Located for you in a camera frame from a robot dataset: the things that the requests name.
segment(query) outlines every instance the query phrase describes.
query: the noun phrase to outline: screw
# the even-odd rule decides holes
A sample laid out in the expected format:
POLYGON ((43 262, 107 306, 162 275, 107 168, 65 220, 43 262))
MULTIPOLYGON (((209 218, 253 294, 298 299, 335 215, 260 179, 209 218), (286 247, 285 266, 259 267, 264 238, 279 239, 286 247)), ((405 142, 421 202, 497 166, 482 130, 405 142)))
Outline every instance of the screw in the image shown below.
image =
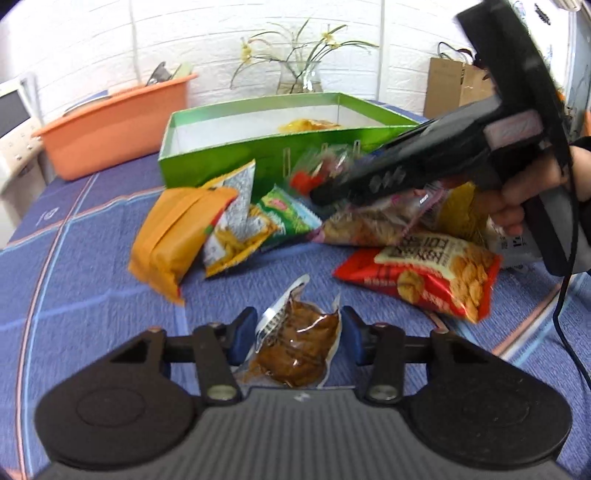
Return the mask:
POLYGON ((207 396, 212 400, 228 401, 235 398, 237 393, 231 385, 214 385, 207 389, 207 396))
POLYGON ((398 398, 398 389, 392 385, 374 385, 369 389, 368 395, 376 401, 391 401, 398 398))

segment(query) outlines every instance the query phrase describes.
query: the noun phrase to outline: red wrapper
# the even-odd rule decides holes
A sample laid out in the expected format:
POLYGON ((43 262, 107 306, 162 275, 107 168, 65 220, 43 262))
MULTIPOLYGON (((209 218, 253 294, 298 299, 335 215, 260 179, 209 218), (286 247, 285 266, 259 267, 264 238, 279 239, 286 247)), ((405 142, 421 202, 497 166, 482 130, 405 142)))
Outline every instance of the red wrapper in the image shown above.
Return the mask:
POLYGON ((359 250, 334 276, 478 323, 490 312, 500 263, 475 244, 429 232, 409 235, 397 247, 359 250))

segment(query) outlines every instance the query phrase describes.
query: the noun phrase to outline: air conditioner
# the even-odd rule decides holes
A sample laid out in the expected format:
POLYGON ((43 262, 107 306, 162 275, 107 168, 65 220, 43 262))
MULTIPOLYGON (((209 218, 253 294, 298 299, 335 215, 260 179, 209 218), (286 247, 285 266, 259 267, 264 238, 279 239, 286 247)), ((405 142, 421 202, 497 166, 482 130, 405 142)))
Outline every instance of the air conditioner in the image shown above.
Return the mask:
POLYGON ((558 8, 568 10, 570 12, 577 12, 581 10, 583 0, 552 0, 558 8))

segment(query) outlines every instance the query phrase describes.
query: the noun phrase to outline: green box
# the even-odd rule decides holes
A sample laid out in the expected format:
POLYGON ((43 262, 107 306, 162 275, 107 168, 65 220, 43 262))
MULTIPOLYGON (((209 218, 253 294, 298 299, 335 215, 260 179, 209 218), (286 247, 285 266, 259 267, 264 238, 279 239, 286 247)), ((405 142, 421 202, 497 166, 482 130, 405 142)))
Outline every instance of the green box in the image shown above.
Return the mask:
POLYGON ((310 148, 353 145, 370 152, 416 122, 343 93, 300 93, 218 103, 173 113, 160 149, 167 187, 199 186, 256 160, 253 201, 281 183, 310 148), (328 120, 342 126, 297 134, 278 129, 293 120, 328 120))

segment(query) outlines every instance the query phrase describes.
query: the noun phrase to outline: green plastic wrapper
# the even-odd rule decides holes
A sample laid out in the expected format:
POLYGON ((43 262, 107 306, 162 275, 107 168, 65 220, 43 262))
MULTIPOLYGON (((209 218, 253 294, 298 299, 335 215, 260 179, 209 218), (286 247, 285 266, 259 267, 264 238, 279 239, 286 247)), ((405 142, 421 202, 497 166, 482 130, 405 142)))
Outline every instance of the green plastic wrapper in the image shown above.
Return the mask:
POLYGON ((320 218, 277 185, 257 206, 278 226, 278 230, 263 244, 263 250, 307 235, 322 225, 320 218))

